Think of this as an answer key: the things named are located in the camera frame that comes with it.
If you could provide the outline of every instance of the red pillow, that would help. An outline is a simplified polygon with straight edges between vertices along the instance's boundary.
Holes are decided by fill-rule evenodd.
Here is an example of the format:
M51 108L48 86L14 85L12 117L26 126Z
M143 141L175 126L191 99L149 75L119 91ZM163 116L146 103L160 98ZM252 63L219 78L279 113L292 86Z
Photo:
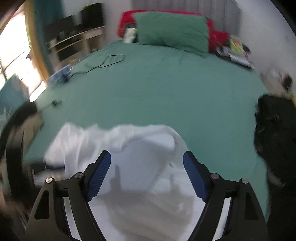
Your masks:
M209 53L216 51L218 46L223 45L229 38L229 33L211 30L209 37Z
M148 10L131 10L123 12L121 15L120 23L118 26L117 34L119 37L123 38L124 31L127 23L135 23L135 19L132 17L133 13L136 12L147 12ZM192 15L201 15L200 13L193 13L193 12L183 12L183 11L162 11L162 12L169 12L169 13L179 13L179 14L192 14ZM209 31L211 31L214 27L214 22L211 19L207 19L207 26Z

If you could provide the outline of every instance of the white sheet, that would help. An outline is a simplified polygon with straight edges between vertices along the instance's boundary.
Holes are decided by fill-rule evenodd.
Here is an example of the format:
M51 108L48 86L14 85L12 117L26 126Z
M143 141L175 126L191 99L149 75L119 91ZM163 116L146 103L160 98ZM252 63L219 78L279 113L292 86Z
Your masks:
M167 126L84 130L67 123L45 159L51 165L65 163L66 176L71 177L95 162L103 150L111 153L111 166L89 205L106 240L187 240L205 203L196 196L183 167L188 148L182 138ZM213 240L222 235L229 201ZM67 199L65 208L71 234L80 239Z

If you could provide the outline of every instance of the curtain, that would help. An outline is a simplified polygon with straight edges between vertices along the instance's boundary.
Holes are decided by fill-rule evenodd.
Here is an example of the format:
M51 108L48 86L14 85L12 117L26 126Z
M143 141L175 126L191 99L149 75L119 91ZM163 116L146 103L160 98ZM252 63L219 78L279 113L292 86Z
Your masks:
M48 45L43 29L46 25L63 18L61 0L26 0L25 17L31 45L31 57L44 81L53 74Z

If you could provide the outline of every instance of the white wall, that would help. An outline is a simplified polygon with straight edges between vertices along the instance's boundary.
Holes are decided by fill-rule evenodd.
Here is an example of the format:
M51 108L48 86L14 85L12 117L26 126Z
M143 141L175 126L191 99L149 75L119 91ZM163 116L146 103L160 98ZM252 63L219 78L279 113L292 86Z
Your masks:
M236 0L242 10L240 38L256 71L271 65L287 71L296 88L296 36L270 0Z
M116 34L118 22L122 12L131 10L130 0L62 0L64 16L73 15L81 11L84 6L97 2L104 2L105 33L108 44L119 38Z

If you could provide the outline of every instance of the black bag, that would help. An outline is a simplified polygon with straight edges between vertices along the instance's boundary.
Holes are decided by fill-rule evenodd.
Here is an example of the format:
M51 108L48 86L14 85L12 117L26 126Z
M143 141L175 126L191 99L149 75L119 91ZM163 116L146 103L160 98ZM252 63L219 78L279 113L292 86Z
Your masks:
M292 101L264 95L258 99L254 144L281 182L296 178L296 108Z

